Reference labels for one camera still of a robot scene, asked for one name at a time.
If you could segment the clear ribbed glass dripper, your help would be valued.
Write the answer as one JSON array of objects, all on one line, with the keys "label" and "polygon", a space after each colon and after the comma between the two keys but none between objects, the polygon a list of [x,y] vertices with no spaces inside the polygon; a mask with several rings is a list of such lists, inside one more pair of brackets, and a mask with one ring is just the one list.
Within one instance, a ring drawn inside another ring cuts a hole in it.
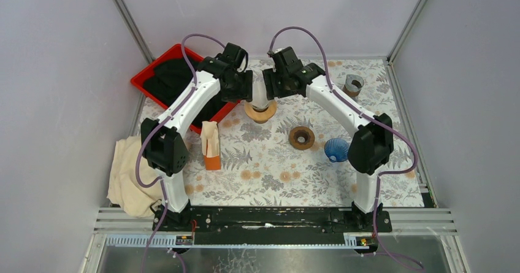
[{"label": "clear ribbed glass dripper", "polygon": [[271,104],[267,99],[254,99],[250,102],[251,107],[256,112],[265,112]]}]

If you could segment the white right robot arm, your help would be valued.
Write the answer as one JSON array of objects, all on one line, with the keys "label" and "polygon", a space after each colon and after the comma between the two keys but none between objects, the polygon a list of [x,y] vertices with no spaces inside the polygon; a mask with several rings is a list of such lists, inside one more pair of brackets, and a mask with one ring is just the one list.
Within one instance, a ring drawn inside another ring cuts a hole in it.
[{"label": "white right robot arm", "polygon": [[274,66],[262,72],[269,100],[300,95],[320,105],[351,137],[348,161],[356,170],[357,194],[353,204],[353,226],[369,230],[376,223],[375,171],[388,163],[394,150],[392,120],[365,110],[335,85],[327,70],[315,63],[304,65],[292,47],[269,51]]}]

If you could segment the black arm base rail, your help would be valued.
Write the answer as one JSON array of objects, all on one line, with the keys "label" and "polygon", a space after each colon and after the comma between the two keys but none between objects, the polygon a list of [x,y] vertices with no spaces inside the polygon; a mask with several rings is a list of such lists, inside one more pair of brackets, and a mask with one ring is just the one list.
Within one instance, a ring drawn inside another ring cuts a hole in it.
[{"label": "black arm base rail", "polygon": [[196,245],[344,245],[360,235],[372,245],[374,232],[392,232],[388,211],[363,213],[357,207],[187,206],[172,212],[159,206],[154,229],[187,232]]}]

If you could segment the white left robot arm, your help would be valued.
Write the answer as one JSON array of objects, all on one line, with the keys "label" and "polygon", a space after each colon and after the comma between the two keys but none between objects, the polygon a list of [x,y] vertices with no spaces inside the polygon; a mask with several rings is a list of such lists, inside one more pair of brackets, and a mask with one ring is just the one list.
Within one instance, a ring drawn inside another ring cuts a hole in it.
[{"label": "white left robot arm", "polygon": [[247,68],[248,61],[246,50],[236,44],[226,44],[221,53],[199,63],[189,85],[170,107],[158,118],[147,118],[141,124],[139,155],[158,175],[164,205],[170,210],[166,221],[174,230],[184,230],[190,223],[189,212],[184,210],[189,199],[182,170],[189,152],[183,138],[214,96],[233,103],[252,100],[253,73]]}]

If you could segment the white paper coffee filter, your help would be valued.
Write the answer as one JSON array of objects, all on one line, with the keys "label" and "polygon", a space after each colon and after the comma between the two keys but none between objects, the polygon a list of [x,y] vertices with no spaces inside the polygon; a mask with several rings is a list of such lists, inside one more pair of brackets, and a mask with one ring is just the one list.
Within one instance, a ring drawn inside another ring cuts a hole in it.
[{"label": "white paper coffee filter", "polygon": [[254,99],[267,99],[267,90],[263,80],[255,80],[253,82],[252,100]]}]

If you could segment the blue ribbed glass dripper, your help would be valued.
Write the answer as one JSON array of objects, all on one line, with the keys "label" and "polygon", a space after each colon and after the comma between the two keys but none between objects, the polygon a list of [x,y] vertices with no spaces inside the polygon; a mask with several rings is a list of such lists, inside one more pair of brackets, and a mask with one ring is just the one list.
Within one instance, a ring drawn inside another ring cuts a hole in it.
[{"label": "blue ribbed glass dripper", "polygon": [[324,145],[324,153],[332,163],[347,161],[349,149],[349,143],[341,138],[329,139]]}]

